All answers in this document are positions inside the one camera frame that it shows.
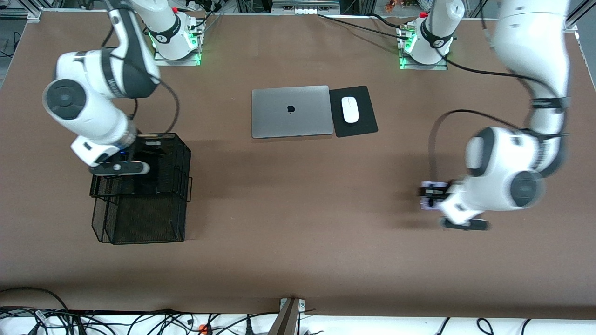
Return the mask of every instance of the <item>mouse pad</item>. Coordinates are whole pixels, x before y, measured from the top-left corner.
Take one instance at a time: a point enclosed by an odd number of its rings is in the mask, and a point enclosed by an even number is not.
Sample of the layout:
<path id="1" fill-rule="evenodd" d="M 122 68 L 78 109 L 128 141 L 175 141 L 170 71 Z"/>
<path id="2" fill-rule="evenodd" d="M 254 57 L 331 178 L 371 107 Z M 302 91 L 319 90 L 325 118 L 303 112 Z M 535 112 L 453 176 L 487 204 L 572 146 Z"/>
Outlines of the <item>mouse pad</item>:
<path id="1" fill-rule="evenodd" d="M 331 115 L 337 137 L 369 134 L 378 131 L 377 120 L 374 117 L 373 104 L 366 86 L 332 89 L 329 91 L 331 100 Z M 347 123 L 343 119 L 342 98 L 354 97 L 358 104 L 358 121 Z"/>

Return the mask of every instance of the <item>metal mesh basket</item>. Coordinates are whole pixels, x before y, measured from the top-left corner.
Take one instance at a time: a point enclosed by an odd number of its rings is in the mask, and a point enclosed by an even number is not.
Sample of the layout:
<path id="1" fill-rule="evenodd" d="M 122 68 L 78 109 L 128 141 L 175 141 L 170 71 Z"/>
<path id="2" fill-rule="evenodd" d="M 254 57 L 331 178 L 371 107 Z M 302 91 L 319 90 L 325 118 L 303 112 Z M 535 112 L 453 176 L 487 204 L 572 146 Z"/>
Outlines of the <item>metal mesh basket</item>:
<path id="1" fill-rule="evenodd" d="M 176 134 L 142 134 L 135 146 L 131 160 L 148 163 L 149 173 L 93 176 L 97 239 L 112 244 L 184 241 L 190 150 Z"/>

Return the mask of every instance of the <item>table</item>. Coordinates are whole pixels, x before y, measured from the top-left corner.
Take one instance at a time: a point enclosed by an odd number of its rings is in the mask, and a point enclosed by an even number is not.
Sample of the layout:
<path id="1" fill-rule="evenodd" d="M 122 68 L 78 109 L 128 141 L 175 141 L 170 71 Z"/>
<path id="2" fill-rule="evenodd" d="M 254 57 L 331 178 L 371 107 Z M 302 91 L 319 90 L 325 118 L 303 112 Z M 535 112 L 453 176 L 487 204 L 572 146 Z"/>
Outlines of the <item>table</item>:
<path id="1" fill-rule="evenodd" d="M 300 296 L 334 315 L 595 315 L 596 94 L 573 34 L 570 159 L 545 198 L 485 214 L 488 232 L 445 231 L 415 196 L 429 177 L 429 130 L 457 108 L 521 124 L 529 96 L 518 82 L 400 70 L 392 38 L 314 15 L 225 15 L 207 32 L 201 66 L 160 69 L 181 99 L 175 132 L 193 151 L 187 241 L 112 246 L 91 230 L 91 176 L 70 151 L 75 136 L 41 103 L 58 56 L 97 49 L 108 29 L 105 14 L 44 13 L 24 31 L 0 91 L 0 286 L 52 289 L 75 309 L 254 313 Z M 457 36 L 454 61 L 505 70 L 478 21 L 463 21 Z M 252 89 L 302 85 L 367 85 L 379 132 L 251 139 Z M 172 114 L 159 88 L 135 121 L 160 132 Z M 487 125 L 445 122 L 441 179 L 465 173 L 465 144 Z M 38 295 L 2 298 L 58 307 Z"/>

